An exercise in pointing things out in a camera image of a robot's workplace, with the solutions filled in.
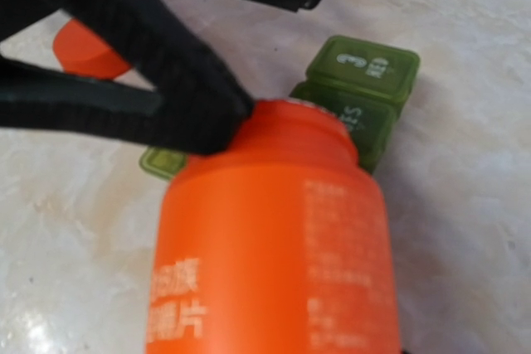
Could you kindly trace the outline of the red pill bottle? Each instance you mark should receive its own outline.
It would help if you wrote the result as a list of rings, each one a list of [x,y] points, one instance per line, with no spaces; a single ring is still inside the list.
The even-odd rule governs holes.
[[[163,199],[148,353],[398,353],[387,211],[344,125],[264,100]]]

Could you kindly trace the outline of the red bottle cap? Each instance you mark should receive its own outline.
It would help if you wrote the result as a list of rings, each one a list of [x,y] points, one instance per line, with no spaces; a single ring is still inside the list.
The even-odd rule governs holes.
[[[76,19],[57,32],[52,50],[66,73],[113,80],[131,70],[127,61]]]

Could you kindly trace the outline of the green weekly pill organizer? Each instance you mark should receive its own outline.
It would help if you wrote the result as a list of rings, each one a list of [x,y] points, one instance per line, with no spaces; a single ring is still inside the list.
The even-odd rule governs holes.
[[[325,108],[342,121],[358,150],[360,166],[373,172],[411,95],[420,64],[413,51],[332,36],[290,97]]]

